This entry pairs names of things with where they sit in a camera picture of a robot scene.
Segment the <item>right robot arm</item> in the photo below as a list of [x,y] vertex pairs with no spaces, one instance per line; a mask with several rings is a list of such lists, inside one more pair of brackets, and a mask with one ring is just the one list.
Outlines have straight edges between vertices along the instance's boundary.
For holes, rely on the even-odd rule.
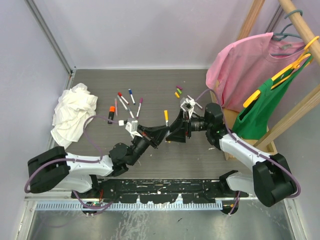
[[286,158],[279,153],[271,155],[254,148],[231,132],[217,103],[207,104],[204,115],[199,116],[191,103],[182,101],[166,140],[185,143],[192,132],[202,131],[210,145],[234,156],[250,170],[249,174],[232,170],[221,175],[219,191],[223,196],[231,197],[235,192],[243,192],[256,196],[263,205],[271,207],[301,191]]

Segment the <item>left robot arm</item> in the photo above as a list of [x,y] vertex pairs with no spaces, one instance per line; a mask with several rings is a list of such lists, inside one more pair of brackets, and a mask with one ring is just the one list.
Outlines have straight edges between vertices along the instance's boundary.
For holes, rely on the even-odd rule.
[[117,143],[107,155],[75,155],[67,153],[62,146],[56,146],[30,159],[27,163],[29,179],[24,191],[40,194],[58,188],[95,198],[100,193],[100,185],[94,182],[94,176],[122,175],[148,147],[156,149],[169,131],[166,125],[145,127],[132,118],[125,121],[125,129],[132,137],[131,145]]

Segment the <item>yellow ended white marker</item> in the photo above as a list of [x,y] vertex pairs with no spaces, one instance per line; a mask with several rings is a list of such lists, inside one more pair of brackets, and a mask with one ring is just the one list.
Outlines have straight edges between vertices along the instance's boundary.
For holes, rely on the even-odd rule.
[[169,126],[169,114],[167,110],[164,110],[164,118],[165,118],[165,125]]

